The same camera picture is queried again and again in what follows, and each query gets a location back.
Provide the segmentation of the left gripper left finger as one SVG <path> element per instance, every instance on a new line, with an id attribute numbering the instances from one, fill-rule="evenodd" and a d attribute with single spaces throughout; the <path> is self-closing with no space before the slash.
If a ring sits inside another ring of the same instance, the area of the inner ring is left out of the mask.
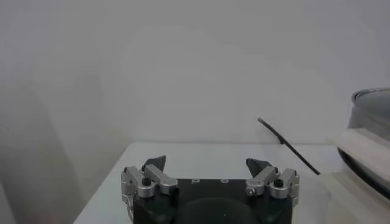
<path id="1" fill-rule="evenodd" d="M 165 163 L 166 156 L 163 155 L 148 159 L 141 169 L 125 167 L 121 172 L 122 195 L 151 198 L 156 190 L 164 195 L 172 195 L 179 187 L 179 181 L 163 172 Z"/>

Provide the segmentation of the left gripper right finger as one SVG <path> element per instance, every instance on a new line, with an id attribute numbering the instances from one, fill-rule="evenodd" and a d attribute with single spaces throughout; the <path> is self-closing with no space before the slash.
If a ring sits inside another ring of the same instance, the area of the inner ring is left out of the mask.
<path id="1" fill-rule="evenodd" d="M 249 197 L 261 196 L 268 191 L 269 195 L 276 199 L 299 198 L 300 177 L 296 170 L 285 169 L 280 172 L 269 162 L 253 158 L 246 159 L 246 165 L 252 175 L 252 178 L 245 181 L 246 194 Z"/>

